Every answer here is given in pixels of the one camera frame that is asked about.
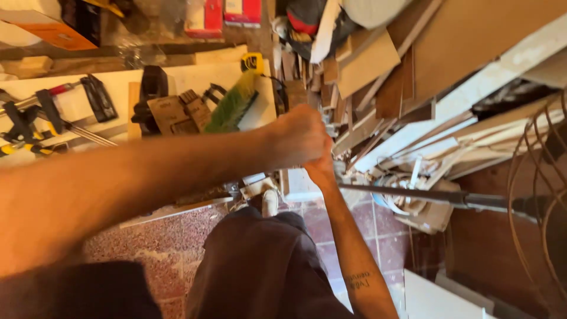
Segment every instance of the yellow tape measure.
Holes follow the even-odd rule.
[[[260,52],[248,52],[242,56],[240,60],[240,69],[242,72],[254,70],[258,75],[264,74],[264,59]]]

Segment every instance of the forearm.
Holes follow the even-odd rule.
[[[334,183],[322,191],[353,310],[367,319],[398,318],[386,282],[341,192]]]
[[[0,275],[53,262],[100,230],[181,195],[292,165],[271,132],[155,138],[2,172],[0,223],[9,230],[0,233]]]

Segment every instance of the green bristle brush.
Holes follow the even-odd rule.
[[[206,133],[238,131],[238,123],[258,96],[254,83],[258,75],[253,70],[244,72],[235,86],[218,102],[211,113],[211,122],[205,127]]]

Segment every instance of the hand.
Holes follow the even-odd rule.
[[[296,106],[267,128],[279,160],[287,167],[321,157],[329,137],[321,114],[307,104]]]
[[[337,185],[333,159],[331,157],[332,146],[333,140],[327,135],[323,155],[318,159],[303,164],[307,174],[309,174],[309,178],[311,178],[322,191],[326,191]]]

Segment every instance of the red box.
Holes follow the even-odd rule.
[[[185,33],[198,39],[222,38],[222,0],[206,0],[200,7],[189,6]]]
[[[226,24],[243,26],[247,28],[259,28],[261,18],[261,0],[226,0]]]

